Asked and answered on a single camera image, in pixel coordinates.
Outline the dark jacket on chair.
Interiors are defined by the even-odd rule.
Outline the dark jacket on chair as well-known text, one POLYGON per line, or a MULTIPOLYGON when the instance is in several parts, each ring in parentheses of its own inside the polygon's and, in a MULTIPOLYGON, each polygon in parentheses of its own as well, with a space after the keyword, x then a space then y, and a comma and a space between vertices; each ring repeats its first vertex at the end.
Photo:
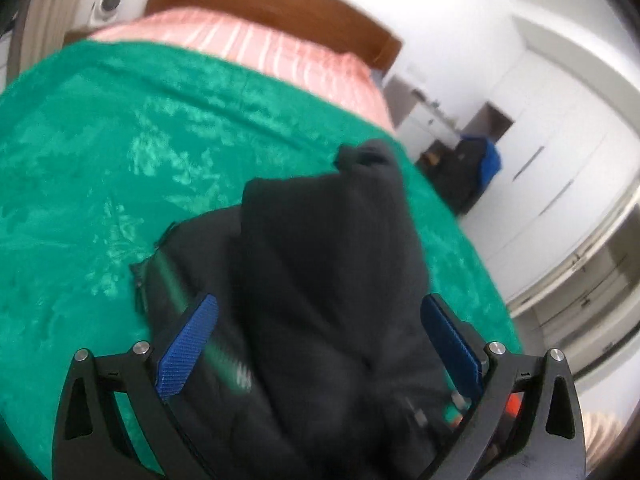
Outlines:
POLYGON ((467 214, 502 169, 494 142, 484 136, 464 136, 439 159, 431 182, 455 216, 467 214))

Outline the pink striped bed sheet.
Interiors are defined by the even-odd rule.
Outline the pink striped bed sheet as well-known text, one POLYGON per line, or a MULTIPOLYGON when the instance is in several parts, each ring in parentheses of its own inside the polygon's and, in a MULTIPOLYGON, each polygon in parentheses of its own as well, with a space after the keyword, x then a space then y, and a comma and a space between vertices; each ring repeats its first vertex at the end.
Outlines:
POLYGON ((292 84, 394 132, 372 70, 352 53, 298 39, 227 13, 178 8, 99 29, 102 42, 149 41, 200 52, 292 84))

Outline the brown wooden headboard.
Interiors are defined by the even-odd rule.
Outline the brown wooden headboard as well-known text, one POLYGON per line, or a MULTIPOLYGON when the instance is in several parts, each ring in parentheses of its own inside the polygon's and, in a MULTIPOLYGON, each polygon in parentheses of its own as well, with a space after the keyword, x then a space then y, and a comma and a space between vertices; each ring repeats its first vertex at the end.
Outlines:
POLYGON ((187 6, 224 12, 337 53, 352 53, 383 73, 390 70, 402 48, 402 41, 390 30, 344 0, 148 0, 144 13, 187 6))

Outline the black puffer jacket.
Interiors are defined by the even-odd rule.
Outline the black puffer jacket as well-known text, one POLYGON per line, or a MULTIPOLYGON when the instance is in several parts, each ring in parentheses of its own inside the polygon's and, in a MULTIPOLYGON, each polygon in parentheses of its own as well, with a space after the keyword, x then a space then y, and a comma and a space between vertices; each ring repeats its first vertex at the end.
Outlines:
POLYGON ((169 405, 219 479, 414 479, 451 436, 398 161, 372 140, 334 164, 251 180, 131 266, 153 335, 198 295, 218 301, 210 344, 238 377, 202 356, 169 405))

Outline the white bedside desk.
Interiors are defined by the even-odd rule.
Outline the white bedside desk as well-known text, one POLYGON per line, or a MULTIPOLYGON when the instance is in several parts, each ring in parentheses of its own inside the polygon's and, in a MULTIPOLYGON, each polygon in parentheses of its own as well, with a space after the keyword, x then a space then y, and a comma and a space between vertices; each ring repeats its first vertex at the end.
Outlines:
POLYGON ((434 144, 455 148, 460 141, 453 122, 439 109, 439 105, 409 81, 390 77, 383 89, 390 118, 398 142, 409 159, 417 162, 434 144))

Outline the beige curtain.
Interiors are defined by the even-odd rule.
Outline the beige curtain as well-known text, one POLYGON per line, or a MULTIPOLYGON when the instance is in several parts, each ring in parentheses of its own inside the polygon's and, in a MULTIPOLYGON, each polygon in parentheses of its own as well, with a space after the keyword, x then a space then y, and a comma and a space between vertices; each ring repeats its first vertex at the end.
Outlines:
POLYGON ((18 8, 9 46, 6 83, 62 49, 80 0, 26 0, 18 8))

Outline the green patterned bedspread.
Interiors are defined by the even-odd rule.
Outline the green patterned bedspread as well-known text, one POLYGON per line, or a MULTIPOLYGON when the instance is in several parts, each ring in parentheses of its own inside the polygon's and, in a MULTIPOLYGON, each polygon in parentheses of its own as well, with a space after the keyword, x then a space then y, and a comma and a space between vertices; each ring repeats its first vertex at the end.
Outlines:
POLYGON ((1 414, 42 474, 79 348, 148 326, 129 268, 246 182, 324 174, 387 132, 283 81, 152 42, 83 41, 1 96, 1 414))

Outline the white wardrobe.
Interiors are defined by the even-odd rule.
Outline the white wardrobe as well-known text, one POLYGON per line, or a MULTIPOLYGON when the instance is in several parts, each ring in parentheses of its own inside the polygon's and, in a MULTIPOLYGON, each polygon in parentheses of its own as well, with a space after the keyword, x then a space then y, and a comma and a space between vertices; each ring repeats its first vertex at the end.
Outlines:
POLYGON ((525 50, 484 104, 510 120, 502 169, 462 228, 502 299, 548 278, 639 171, 639 55, 565 18, 516 11, 525 50))

